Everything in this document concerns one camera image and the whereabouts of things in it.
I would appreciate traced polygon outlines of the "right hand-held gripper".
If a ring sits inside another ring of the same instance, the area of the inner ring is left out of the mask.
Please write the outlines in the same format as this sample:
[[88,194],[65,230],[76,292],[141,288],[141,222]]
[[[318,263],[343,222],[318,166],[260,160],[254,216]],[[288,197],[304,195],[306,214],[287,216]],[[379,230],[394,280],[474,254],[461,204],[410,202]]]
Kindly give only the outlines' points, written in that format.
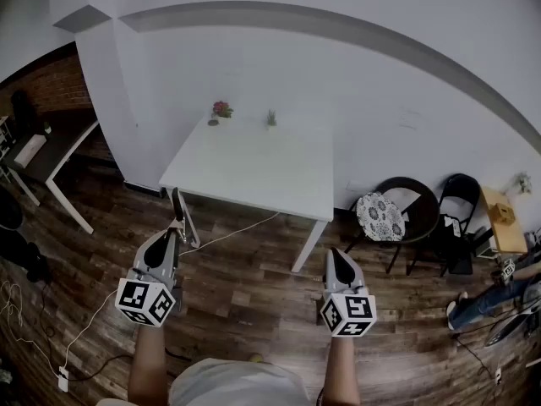
[[377,321],[375,296],[369,293],[360,266],[332,247],[326,255],[320,320],[332,337],[362,337]]

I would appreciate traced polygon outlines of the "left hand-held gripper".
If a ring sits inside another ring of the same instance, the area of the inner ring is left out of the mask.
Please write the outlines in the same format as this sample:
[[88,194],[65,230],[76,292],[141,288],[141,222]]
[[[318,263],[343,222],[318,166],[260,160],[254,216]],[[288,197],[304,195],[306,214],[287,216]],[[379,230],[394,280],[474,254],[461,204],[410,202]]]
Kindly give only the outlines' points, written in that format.
[[132,322],[162,326],[176,304],[172,291],[182,237],[179,222],[151,236],[138,248],[127,275],[119,280],[115,307]]

